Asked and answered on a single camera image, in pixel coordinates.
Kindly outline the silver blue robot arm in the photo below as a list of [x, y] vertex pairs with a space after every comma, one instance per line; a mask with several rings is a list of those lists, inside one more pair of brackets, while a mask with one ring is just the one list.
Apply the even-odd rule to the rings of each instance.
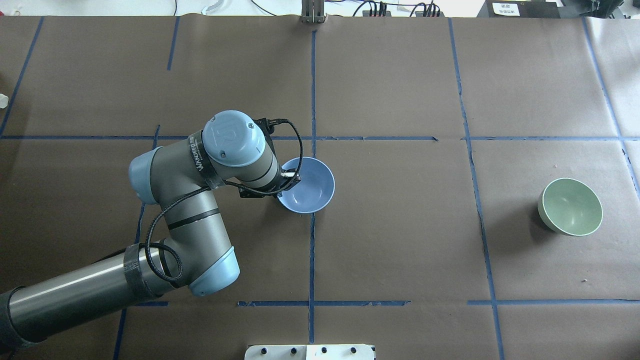
[[137, 244], [82, 269], [1, 296], [1, 353], [188, 287], [209, 296], [240, 269], [214, 190], [263, 198], [287, 178], [275, 155], [273, 127], [241, 111], [218, 112], [202, 130], [134, 158], [129, 180], [138, 198], [161, 212]]

